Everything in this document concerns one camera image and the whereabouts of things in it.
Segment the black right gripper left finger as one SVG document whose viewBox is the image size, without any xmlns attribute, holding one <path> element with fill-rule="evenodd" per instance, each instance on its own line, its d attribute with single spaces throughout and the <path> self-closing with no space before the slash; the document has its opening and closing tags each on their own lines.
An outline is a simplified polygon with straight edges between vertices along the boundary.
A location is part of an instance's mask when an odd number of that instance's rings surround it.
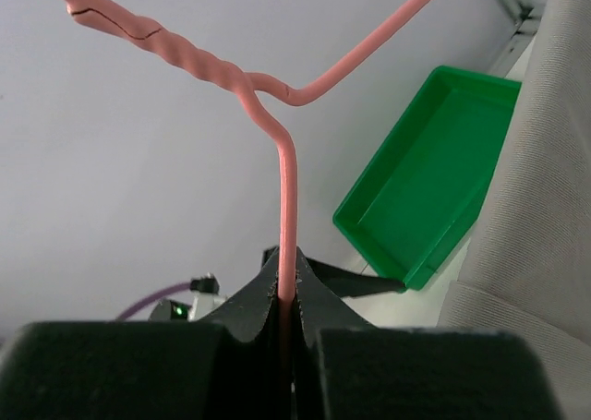
<svg viewBox="0 0 591 420">
<path fill-rule="evenodd" d="M 5 419 L 279 419 L 278 257 L 197 321 L 44 321 L 1 350 Z"/>
</svg>

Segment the pink wire hanger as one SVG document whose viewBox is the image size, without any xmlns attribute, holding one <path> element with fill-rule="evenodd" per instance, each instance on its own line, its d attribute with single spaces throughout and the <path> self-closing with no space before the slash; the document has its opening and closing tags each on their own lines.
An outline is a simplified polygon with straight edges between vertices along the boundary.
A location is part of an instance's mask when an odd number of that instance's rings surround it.
<svg viewBox="0 0 591 420">
<path fill-rule="evenodd" d="M 334 66 L 302 89 L 294 89 L 268 74 L 245 72 L 206 52 L 152 18 L 138 16 L 112 0 L 64 0 L 78 24 L 131 42 L 160 56 L 202 81 L 232 92 L 247 115 L 275 143 L 280 172 L 280 256 L 276 295 L 279 303 L 280 370 L 291 374 L 291 310 L 296 295 L 297 161 L 289 132 L 263 107 L 265 92 L 291 106 L 310 104 L 334 88 L 376 52 L 431 0 L 407 0 Z"/>
</svg>

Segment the beige trousers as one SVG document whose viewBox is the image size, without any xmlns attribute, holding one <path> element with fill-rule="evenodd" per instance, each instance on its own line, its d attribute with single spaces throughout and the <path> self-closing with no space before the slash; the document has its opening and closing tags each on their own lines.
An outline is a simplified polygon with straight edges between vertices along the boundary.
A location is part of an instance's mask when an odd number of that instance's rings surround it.
<svg viewBox="0 0 591 420">
<path fill-rule="evenodd" d="M 590 354 L 590 0 L 548 0 L 440 323 Z"/>
</svg>

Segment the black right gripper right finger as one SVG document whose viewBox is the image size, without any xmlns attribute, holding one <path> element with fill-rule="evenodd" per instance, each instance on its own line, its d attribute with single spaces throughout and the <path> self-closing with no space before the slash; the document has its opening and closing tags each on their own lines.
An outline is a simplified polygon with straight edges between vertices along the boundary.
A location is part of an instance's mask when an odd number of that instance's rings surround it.
<svg viewBox="0 0 591 420">
<path fill-rule="evenodd" d="M 296 255 L 301 419 L 559 419 L 542 365 L 498 330 L 378 328 Z"/>
</svg>

